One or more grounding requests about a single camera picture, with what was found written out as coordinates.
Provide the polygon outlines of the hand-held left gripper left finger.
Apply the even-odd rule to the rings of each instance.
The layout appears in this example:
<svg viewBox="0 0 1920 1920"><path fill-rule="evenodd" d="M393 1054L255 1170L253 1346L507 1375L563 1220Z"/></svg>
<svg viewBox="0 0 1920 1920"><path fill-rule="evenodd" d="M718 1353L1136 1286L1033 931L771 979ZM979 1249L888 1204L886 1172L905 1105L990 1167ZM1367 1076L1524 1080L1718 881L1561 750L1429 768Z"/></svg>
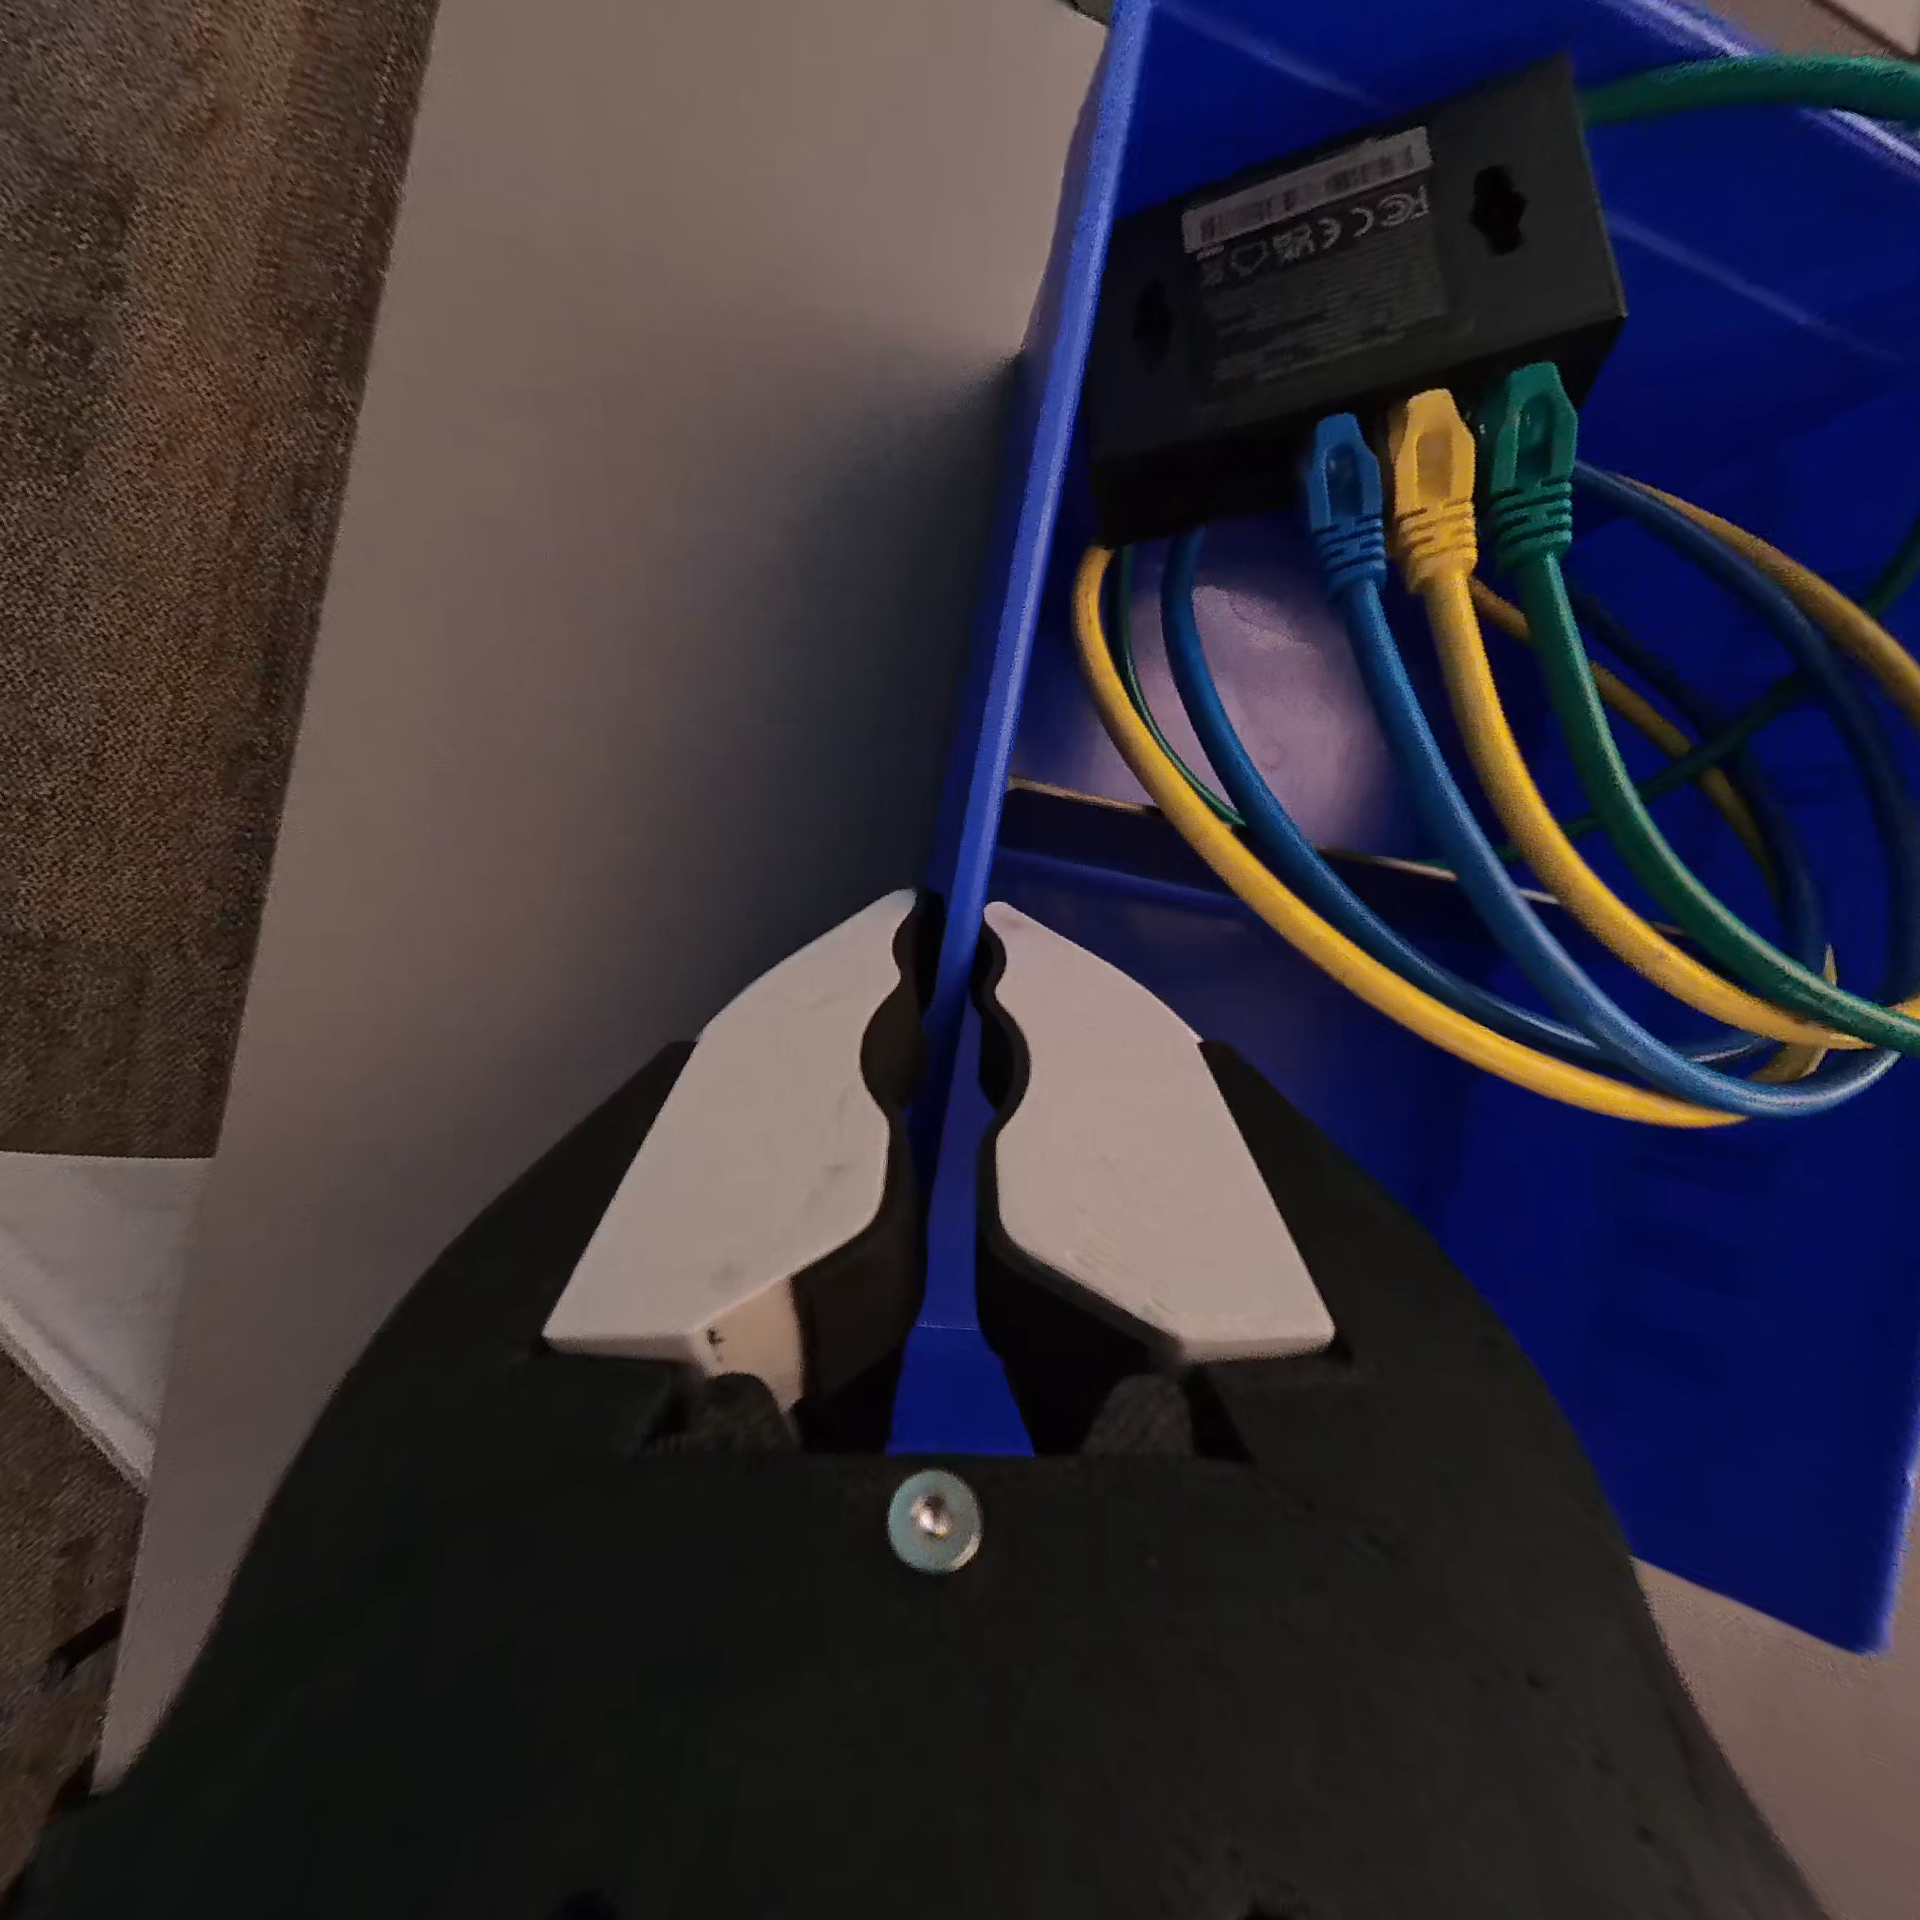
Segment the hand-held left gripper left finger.
<svg viewBox="0 0 1920 1920"><path fill-rule="evenodd" d="M828 1391L800 1274L880 1220L894 1126L861 1068L905 987L897 889L741 991L700 1034L544 1322L557 1353Z"/></svg>

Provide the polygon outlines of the black network switch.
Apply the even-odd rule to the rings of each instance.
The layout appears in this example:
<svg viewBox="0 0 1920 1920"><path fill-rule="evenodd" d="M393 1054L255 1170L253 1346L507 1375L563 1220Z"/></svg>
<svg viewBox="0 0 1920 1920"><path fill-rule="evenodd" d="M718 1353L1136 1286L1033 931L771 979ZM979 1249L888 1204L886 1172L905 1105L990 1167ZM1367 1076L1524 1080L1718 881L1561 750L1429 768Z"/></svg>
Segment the black network switch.
<svg viewBox="0 0 1920 1920"><path fill-rule="evenodd" d="M1289 503L1312 433L1551 363L1583 401L1624 326L1565 56L1115 222L1078 435L1094 543Z"/></svg>

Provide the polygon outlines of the blue plastic bin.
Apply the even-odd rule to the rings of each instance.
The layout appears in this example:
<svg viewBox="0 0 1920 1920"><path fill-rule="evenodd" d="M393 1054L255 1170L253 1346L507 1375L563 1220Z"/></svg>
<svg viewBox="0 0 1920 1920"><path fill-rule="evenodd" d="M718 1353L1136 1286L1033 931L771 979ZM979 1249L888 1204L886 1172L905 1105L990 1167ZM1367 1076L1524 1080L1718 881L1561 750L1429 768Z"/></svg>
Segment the blue plastic bin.
<svg viewBox="0 0 1920 1920"><path fill-rule="evenodd" d="M1700 6L1118 6L1072 136L945 752L928 888L1019 906L1236 1047L1500 1311L1638 1559L1876 1654L1915 1463L1918 1094L1676 1135L1559 1110L1412 1039L1263 928L1158 819L1005 814L1067 752L1142 801L1072 662L1070 438L1112 219L1531 60L1583 83L1739 58ZM1600 134L1624 344L1579 443L1863 585L1915 514L1915 158L1864 123L1700 112Z"/></svg>

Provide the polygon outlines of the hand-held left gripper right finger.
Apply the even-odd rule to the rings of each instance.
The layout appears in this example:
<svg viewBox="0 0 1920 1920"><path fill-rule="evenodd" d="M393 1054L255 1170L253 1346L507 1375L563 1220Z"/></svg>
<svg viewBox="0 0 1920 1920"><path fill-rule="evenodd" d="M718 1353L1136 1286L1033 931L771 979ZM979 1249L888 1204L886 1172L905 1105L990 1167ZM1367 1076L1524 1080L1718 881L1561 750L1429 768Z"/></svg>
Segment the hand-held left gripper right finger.
<svg viewBox="0 0 1920 1920"><path fill-rule="evenodd" d="M1132 1380L1319 1361L1337 1324L1205 1042L1094 951L995 900L974 974L976 1322L1033 1449Z"/></svg>

